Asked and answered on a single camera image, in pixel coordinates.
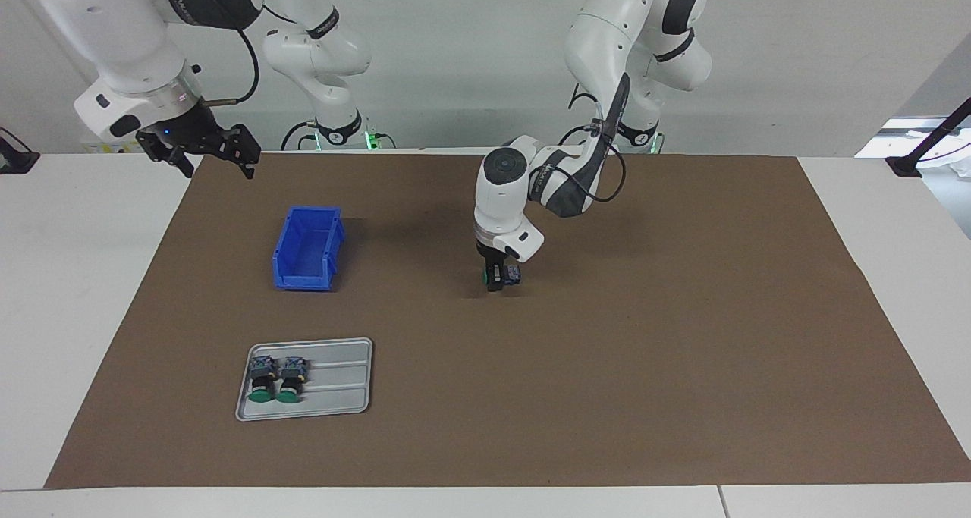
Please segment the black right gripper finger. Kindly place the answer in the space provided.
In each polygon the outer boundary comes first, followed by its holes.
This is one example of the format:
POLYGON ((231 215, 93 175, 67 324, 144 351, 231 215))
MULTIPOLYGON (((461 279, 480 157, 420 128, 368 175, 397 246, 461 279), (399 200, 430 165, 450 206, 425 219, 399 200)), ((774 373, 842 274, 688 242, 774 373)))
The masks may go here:
POLYGON ((192 165, 185 156, 184 151, 179 147, 170 147, 157 137, 155 132, 138 131, 136 141, 141 146, 143 152, 150 161, 173 166, 179 170, 185 178, 191 179, 195 166, 192 165))
POLYGON ((227 130, 217 127, 206 135, 206 154, 237 166, 247 180, 252 180, 262 149, 246 125, 235 124, 227 130))

